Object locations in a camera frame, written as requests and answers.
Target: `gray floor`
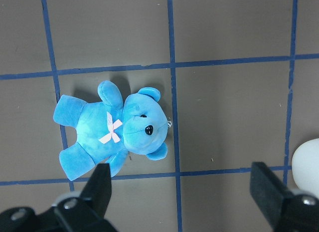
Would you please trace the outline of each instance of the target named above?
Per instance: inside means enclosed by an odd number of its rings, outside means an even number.
[[[111,80],[124,98],[158,88],[174,122],[164,160],[131,153],[112,181],[119,231],[271,231],[245,168],[293,188],[294,150],[319,138],[318,15],[318,0],[0,0],[0,211],[83,188],[52,114]]]

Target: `ribbon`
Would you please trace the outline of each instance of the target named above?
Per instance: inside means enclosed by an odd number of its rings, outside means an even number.
[[[123,123],[117,119],[114,123],[113,123],[113,119],[112,119],[112,115],[107,112],[107,125],[108,125],[108,129],[109,132],[108,134],[106,134],[105,136],[103,136],[101,139],[99,139],[99,141],[103,144],[108,143],[111,139],[113,139],[113,141],[115,143],[118,143],[120,141],[119,136],[114,132],[115,129],[119,128],[120,126],[123,125]]]

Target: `screw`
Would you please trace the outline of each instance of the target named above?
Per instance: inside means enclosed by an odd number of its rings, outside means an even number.
[[[316,204],[315,198],[311,196],[303,196],[302,200],[307,206],[314,206]]]
[[[15,212],[12,216],[11,216],[11,220],[16,221],[20,218],[22,218],[23,216],[25,216],[26,210],[25,209],[19,209],[17,212]]]
[[[73,199],[70,199],[69,201],[67,201],[65,204],[64,204],[64,208],[66,210],[69,210],[73,207],[75,207],[75,205],[78,203],[78,201],[76,200],[76,198],[73,198]]]

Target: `blue teddy bear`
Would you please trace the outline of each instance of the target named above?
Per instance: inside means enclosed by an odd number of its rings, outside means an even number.
[[[145,87],[127,97],[111,81],[98,87],[102,102],[87,103],[76,97],[62,95],[53,120],[77,131],[77,141],[61,151],[60,163],[74,180],[108,158],[111,176],[123,166],[128,152],[160,160],[167,155],[167,118],[158,104],[160,92]]]

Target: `white round object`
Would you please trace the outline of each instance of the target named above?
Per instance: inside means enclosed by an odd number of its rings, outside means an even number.
[[[299,189],[319,198],[319,139],[307,141],[296,149],[292,170]]]

